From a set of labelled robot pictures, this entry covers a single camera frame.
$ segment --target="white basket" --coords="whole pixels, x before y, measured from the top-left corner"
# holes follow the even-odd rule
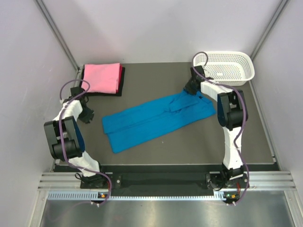
[[[253,79],[255,69],[250,57],[236,51],[209,51],[208,63],[204,67],[206,56],[201,53],[194,58],[194,66],[202,65],[209,76],[218,83],[241,86]]]

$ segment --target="white panel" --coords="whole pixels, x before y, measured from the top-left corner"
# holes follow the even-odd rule
[[[0,2],[0,222],[26,226],[41,173],[51,166],[43,124],[60,110],[75,71],[34,1]]]
[[[79,64],[251,54],[277,0],[44,0]]]
[[[281,164],[303,200],[303,1],[292,0],[257,55],[253,84]]]

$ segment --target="gray table surface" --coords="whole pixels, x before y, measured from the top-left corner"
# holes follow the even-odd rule
[[[90,124],[78,121],[87,152],[102,165],[220,164],[224,157],[224,134],[217,116],[194,122],[167,135],[114,154],[103,133],[102,117],[182,90],[190,78],[190,63],[124,64],[121,97],[91,96],[95,111]],[[249,120],[242,136],[242,153],[250,164],[273,163],[272,155],[249,83],[244,91]]]

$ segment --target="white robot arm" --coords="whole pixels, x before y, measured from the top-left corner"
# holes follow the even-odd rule
[[[218,102],[218,95],[219,94],[228,94],[232,93],[233,90],[220,87],[215,84],[207,83],[207,82],[201,82],[201,92],[203,94],[206,94],[210,96],[213,100]],[[223,165],[228,169],[239,169],[242,168],[243,163],[241,161],[241,158],[238,154],[237,148],[234,145],[234,140],[236,136],[239,134],[241,127],[235,127],[231,130],[227,127],[223,127],[224,136],[225,136],[225,156],[223,160]],[[241,152],[241,138],[242,134],[237,139],[237,146]],[[242,174],[232,176],[229,180],[242,177]]]
[[[76,96],[82,90],[78,87],[71,89],[71,94]],[[69,105],[67,100],[63,103],[63,107],[59,114],[50,122],[44,124],[45,134],[51,155],[54,159],[64,160],[62,144],[59,132],[59,117],[63,109],[65,109],[62,116],[63,137],[68,162],[74,166],[81,166],[78,168],[84,177],[99,177],[95,173],[86,171],[86,169],[100,172],[99,163],[92,159],[85,150],[84,139],[77,125],[77,120],[80,119],[85,123],[89,123],[94,116],[94,112],[86,107],[86,100],[84,97],[79,100],[73,100]]]
[[[195,70],[201,75],[205,76],[206,72],[202,66],[196,66]],[[191,78],[184,87],[184,90],[191,95],[195,95],[198,91],[210,96],[217,102],[217,115],[218,122],[223,128],[225,136],[225,156],[223,160],[222,179],[227,182],[236,178],[243,177],[243,163],[234,140],[241,131],[243,123],[243,108],[239,97],[234,90],[216,85],[216,81],[208,77],[205,81],[202,77],[198,76],[196,72],[191,68]],[[238,90],[245,104],[244,94],[241,90]],[[236,144],[241,152],[241,135],[238,137]]]

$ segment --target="folded pink towel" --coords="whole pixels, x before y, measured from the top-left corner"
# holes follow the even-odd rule
[[[115,94],[119,88],[120,63],[104,65],[85,65],[83,79],[90,83],[89,92]]]

